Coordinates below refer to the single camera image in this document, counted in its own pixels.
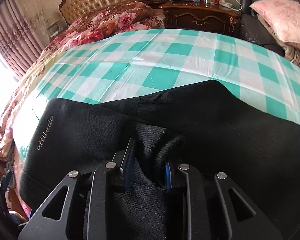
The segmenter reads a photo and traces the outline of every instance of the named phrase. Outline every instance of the metal bolt head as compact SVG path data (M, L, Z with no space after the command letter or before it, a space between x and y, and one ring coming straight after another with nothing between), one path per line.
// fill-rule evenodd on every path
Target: metal bolt head
M113 169L116 166L114 162L108 162L106 163L106 168L107 169Z
M217 174L218 178L219 179L226 179L227 178L227 174L225 174L224 172L219 172Z
M189 170L189 165L186 164L186 163L181 163L179 165L179 168L182 169L182 170L184 170L184 171L186 171L186 170Z
M79 174L79 172L77 172L77 171L70 171L70 172L68 173L68 176L69 176L70 178L75 178L76 176L78 176L78 174Z

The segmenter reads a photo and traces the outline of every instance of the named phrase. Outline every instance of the pink curtain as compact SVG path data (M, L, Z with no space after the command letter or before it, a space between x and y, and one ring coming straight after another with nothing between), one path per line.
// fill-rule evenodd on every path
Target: pink curtain
M17 0L4 0L0 5L0 53L18 80L44 49L33 22L23 14Z

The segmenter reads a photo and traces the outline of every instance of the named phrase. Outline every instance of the pink floral blanket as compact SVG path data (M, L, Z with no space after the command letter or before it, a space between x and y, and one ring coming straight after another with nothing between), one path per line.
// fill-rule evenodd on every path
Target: pink floral blanket
M145 19L153 16L154 10L142 2L131 1L113 5L101 11L91 11L73 22L57 36L50 47L54 50L67 45L68 48L89 42L100 41L115 33L147 30L151 26Z

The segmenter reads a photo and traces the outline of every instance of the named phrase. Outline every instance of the teal checkered sheet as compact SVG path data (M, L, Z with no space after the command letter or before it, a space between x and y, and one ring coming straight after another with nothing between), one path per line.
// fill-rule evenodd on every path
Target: teal checkered sheet
M216 33L153 29L69 49L16 117L17 149L23 160L51 98L98 104L207 80L218 80L250 106L300 125L300 69L288 60Z

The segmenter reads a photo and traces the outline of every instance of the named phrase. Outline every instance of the white cable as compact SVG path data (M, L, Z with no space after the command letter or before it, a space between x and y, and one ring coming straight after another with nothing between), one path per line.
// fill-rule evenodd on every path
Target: white cable
M226 4L225 3L225 1L221 4L222 6L224 6L224 7L227 7L227 8L229 8L229 9L231 9L231 10L234 10L234 11L241 11L242 10L242 5L241 5L241 3L238 1L238 0L235 0L238 4L240 4L240 9L234 9L234 8L231 8L228 4Z

